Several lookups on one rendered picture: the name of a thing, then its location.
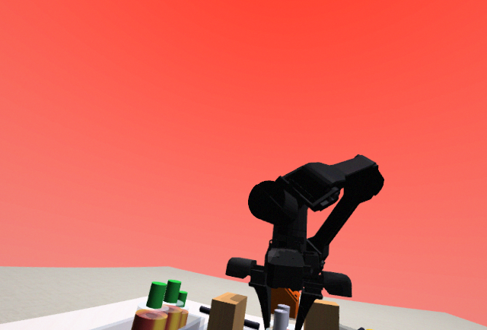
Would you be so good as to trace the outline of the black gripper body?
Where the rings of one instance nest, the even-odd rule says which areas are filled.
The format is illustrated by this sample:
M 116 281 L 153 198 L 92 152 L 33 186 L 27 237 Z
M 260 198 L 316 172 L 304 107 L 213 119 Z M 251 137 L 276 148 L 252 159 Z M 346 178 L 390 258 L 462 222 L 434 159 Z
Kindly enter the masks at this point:
M 299 242 L 301 251 L 307 250 L 307 232 L 299 230 L 272 228 L 272 240 L 278 240 L 279 247 L 291 248 L 291 242 Z M 267 273 L 264 265 L 257 265 L 257 260 L 231 257 L 225 274 L 234 278 L 244 279 L 250 276 L 250 282 L 266 285 Z M 331 271 L 320 271 L 318 280 L 304 279 L 304 290 L 311 294 L 321 295 L 323 288 L 328 294 L 341 297 L 352 297 L 352 282 L 348 275 Z

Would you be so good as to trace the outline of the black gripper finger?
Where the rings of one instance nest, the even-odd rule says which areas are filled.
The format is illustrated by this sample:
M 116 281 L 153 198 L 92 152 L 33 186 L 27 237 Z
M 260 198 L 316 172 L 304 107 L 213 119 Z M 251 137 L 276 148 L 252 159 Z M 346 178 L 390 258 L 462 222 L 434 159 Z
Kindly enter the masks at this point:
M 249 282 L 249 286 L 254 288 L 259 298 L 259 303 L 263 314 L 264 329 L 266 330 L 269 328 L 271 322 L 271 287 L 267 285 L 254 284 L 252 282 Z
M 306 315 L 309 311 L 309 308 L 311 307 L 312 303 L 314 303 L 315 299 L 322 300 L 323 295 L 319 294 L 311 294 L 308 292 L 305 292 L 304 288 L 301 291 L 301 298 L 300 298 L 300 303 L 299 303 L 299 309 L 297 313 L 297 318 L 296 318 L 296 323 L 295 323 L 295 328 L 294 330 L 301 330 L 304 320 L 306 318 Z

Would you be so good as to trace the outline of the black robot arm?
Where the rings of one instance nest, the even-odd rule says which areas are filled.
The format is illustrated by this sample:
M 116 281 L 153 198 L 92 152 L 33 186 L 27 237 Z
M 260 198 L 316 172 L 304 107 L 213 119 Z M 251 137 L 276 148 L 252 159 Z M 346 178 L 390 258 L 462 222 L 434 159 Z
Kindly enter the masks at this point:
M 292 241 L 291 248 L 279 247 L 270 240 L 264 258 L 267 286 L 290 288 L 294 293 L 304 288 L 304 279 L 318 280 L 329 245 L 358 205 L 370 200 L 384 186 L 384 178 L 375 161 L 356 155 L 333 165 L 306 163 L 276 181 L 255 185 L 248 198 L 252 215 L 273 228 L 307 232 L 308 209 L 322 211 L 343 196 L 316 234 L 307 238 L 307 250 Z M 272 243 L 271 243 L 272 241 Z M 299 244 L 299 246 L 297 246 Z

